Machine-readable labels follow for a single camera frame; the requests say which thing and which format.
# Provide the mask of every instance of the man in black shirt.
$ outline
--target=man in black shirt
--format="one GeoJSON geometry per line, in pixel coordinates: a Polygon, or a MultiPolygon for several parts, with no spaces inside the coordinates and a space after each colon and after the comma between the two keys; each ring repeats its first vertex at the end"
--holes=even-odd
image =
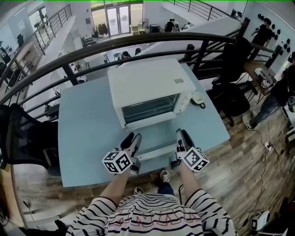
{"type": "Polygon", "coordinates": [[[281,106],[285,106],[289,95],[295,92],[295,52],[291,55],[292,65],[282,73],[282,79],[278,81],[270,91],[270,94],[263,102],[260,112],[253,117],[249,122],[246,121],[245,117],[242,120],[249,130],[254,129],[257,124],[273,114],[281,106]]]}
{"type": "Polygon", "coordinates": [[[170,19],[169,22],[167,22],[165,32],[172,32],[173,27],[174,27],[173,19],[170,19]]]}
{"type": "MultiPolygon", "coordinates": [[[[262,24],[259,27],[259,29],[257,29],[253,34],[251,34],[251,36],[253,36],[256,33],[257,35],[254,37],[252,43],[267,47],[267,45],[269,44],[269,41],[271,40],[271,34],[272,34],[271,20],[268,18],[265,18],[264,24],[262,24]]],[[[249,60],[254,60],[258,53],[259,53],[259,49],[254,49],[253,51],[254,55],[251,55],[249,60]]]]}

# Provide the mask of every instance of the power strip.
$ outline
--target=power strip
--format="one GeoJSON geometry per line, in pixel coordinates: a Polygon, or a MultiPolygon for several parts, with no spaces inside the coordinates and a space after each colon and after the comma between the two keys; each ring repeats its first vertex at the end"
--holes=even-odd
{"type": "Polygon", "coordinates": [[[265,146],[265,148],[267,148],[267,150],[268,151],[271,151],[271,149],[272,149],[272,144],[271,144],[271,142],[268,142],[268,141],[266,141],[265,143],[264,143],[264,146],[265,146]]]}

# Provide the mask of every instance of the striped shirt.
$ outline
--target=striped shirt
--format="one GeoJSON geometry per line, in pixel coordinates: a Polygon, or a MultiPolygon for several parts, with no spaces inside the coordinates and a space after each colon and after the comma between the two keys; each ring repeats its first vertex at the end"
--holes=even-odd
{"type": "Polygon", "coordinates": [[[172,195],[133,195],[119,206],[105,197],[93,199],[69,227],[67,235],[236,236],[226,211],[204,190],[193,193],[184,206],[172,195]]]}

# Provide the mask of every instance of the light blue table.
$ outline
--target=light blue table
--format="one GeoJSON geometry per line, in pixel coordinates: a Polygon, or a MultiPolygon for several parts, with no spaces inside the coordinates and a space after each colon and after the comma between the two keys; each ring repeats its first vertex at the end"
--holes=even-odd
{"type": "MultiPolygon", "coordinates": [[[[206,108],[189,104],[175,119],[133,130],[141,133],[138,154],[176,143],[178,128],[186,130],[196,147],[206,151],[228,140],[229,134],[204,88],[186,64],[182,67],[205,95],[206,108]]],[[[64,187],[111,181],[101,162],[129,132],[121,128],[112,104],[107,77],[63,90],[59,107],[59,162],[64,187]]],[[[142,162],[140,173],[169,165],[166,154],[142,162]]]]}

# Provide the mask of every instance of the white toaster oven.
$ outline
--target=white toaster oven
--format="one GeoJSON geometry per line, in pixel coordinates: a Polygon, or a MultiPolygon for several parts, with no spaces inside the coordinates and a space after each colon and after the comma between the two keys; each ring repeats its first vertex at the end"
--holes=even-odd
{"type": "Polygon", "coordinates": [[[108,77],[116,114],[127,130],[175,118],[195,91],[176,59],[128,63],[109,70],[108,77]]]}

